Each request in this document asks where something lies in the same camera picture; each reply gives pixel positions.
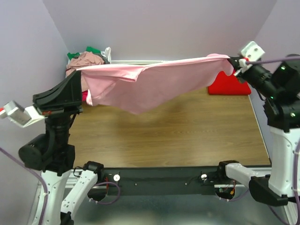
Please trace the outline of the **light pink t shirt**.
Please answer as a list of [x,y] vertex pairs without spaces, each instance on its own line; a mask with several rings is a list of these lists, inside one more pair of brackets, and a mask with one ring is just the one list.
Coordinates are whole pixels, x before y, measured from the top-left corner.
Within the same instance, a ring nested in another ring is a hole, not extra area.
[[233,73],[229,56],[164,61],[149,65],[109,64],[79,69],[92,106],[114,106],[133,114],[151,110],[180,94],[213,84],[220,72]]

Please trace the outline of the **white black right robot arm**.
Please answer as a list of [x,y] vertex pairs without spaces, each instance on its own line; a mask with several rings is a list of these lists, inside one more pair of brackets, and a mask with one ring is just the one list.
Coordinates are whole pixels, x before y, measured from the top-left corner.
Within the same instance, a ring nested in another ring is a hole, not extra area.
[[235,76],[264,96],[264,113],[273,136],[271,174],[259,177],[234,160],[220,162],[218,182],[234,180],[248,188],[252,198],[270,208],[289,202],[300,206],[300,56],[277,60],[274,73],[263,67],[269,61],[234,58]]

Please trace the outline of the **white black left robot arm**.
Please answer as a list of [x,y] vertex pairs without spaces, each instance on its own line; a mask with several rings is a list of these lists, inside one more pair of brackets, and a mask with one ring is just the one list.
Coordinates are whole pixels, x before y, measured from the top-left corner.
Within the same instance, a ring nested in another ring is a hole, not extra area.
[[44,197],[40,197],[38,225],[72,225],[75,214],[94,185],[103,182],[103,164],[89,161],[78,182],[63,199],[67,180],[73,170],[75,147],[68,143],[69,130],[83,109],[81,72],[75,71],[52,89],[33,96],[33,109],[45,121],[45,133],[38,135],[19,151],[26,168],[41,171]]

